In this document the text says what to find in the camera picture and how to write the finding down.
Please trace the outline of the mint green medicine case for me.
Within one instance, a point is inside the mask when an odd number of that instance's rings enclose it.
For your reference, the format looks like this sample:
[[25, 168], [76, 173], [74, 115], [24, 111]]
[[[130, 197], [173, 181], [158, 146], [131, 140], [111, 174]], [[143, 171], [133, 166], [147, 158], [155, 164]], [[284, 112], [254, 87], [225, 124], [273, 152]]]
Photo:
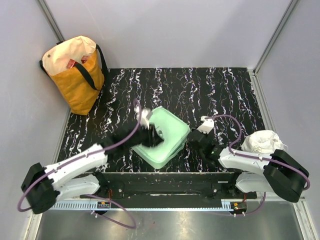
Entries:
[[154, 127], [157, 136], [163, 139], [155, 147], [140, 144], [132, 148], [155, 169], [164, 167], [184, 148], [187, 136], [191, 131], [185, 122], [163, 107], [157, 107], [153, 110], [142, 109], [140, 123], [144, 127], [149, 127], [150, 130]]

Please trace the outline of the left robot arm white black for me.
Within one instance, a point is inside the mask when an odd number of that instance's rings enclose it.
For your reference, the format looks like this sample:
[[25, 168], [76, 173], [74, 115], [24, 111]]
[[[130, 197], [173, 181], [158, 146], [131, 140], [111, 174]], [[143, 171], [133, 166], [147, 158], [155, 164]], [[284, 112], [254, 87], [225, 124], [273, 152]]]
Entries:
[[41, 214], [56, 202], [72, 197], [106, 196], [109, 182], [102, 173], [94, 172], [85, 177], [80, 175], [105, 165], [109, 160], [118, 159], [134, 146], [154, 148], [164, 141], [158, 135], [155, 125], [149, 122], [152, 110], [137, 106], [135, 112], [137, 122], [123, 125], [102, 142], [93, 144], [83, 152], [55, 164], [32, 165], [21, 185], [23, 195], [18, 202], [18, 211], [25, 211], [22, 208], [23, 200], [27, 200], [29, 210], [34, 214]]

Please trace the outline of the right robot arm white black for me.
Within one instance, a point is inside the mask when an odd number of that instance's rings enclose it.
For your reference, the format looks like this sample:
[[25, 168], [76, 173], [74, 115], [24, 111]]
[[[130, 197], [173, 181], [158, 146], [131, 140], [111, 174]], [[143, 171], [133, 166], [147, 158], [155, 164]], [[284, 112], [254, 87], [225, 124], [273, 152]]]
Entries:
[[266, 192], [296, 203], [310, 187], [309, 172], [284, 150], [277, 149], [269, 154], [235, 150], [219, 145], [210, 133], [197, 129], [188, 134], [187, 142], [208, 164], [241, 172], [227, 186], [233, 198], [249, 192]]

